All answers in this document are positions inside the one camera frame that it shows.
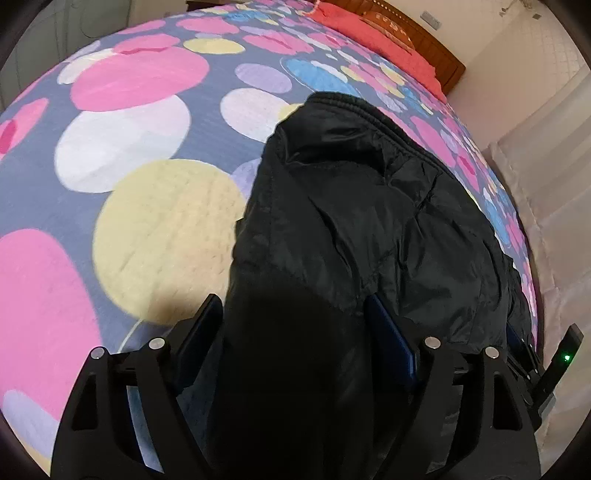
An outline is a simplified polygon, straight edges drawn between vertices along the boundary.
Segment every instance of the polka dot bedsheet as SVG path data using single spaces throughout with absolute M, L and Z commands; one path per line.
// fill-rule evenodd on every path
M 465 126 L 394 65 L 255 0 L 97 40 L 0 117 L 0 403 L 48 469 L 92 347 L 135 349 L 223 296 L 263 144 L 315 90 L 360 96 L 454 172 L 515 260 L 524 237 Z

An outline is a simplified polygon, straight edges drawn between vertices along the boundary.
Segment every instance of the black jacket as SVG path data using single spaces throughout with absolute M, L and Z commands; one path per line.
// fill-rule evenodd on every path
M 365 478 L 406 397 L 378 394 L 363 302 L 462 352 L 530 331 L 462 185 L 363 100 L 315 93 L 268 139 L 236 245 L 207 455 L 248 480 Z

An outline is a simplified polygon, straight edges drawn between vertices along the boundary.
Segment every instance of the beige curtain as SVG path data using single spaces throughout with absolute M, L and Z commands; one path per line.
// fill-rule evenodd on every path
M 585 66 L 542 108 L 493 142 L 485 157 L 515 200 L 530 242 L 548 362 L 571 323 L 590 339 L 538 432 L 544 470 L 591 407 L 591 74 Z

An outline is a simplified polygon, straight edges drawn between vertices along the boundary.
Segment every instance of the silver screw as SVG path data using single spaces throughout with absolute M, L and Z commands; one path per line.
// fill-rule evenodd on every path
M 425 345 L 427 345 L 429 348 L 432 348 L 433 350 L 437 350 L 439 347 L 441 347 L 441 340 L 435 337 L 427 337 L 425 338 Z
M 105 354 L 105 349 L 102 348 L 101 346 L 98 346 L 98 347 L 92 349 L 92 351 L 90 352 L 90 357 L 94 358 L 95 360 L 98 360 L 104 354 Z
M 164 344 L 166 343 L 166 341 L 161 338 L 161 337 L 156 337 L 156 338 L 152 338 L 148 344 L 148 346 L 152 349 L 152 350 L 160 350 Z
M 486 353 L 486 356 L 488 356 L 490 358 L 499 358 L 499 355 L 500 355 L 499 351 L 493 346 L 486 347 L 484 352 Z

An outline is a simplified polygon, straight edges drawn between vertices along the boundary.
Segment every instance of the headboard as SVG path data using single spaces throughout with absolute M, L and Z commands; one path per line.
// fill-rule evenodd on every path
M 379 0 L 324 0 L 338 5 L 349 12 L 363 15 L 365 12 L 379 12 L 394 20 L 406 30 L 414 47 L 431 65 L 435 67 L 435 77 L 441 83 L 445 95 L 452 91 L 465 72 L 466 67 L 452 52 L 433 37 L 414 20 L 403 14 L 389 3 Z

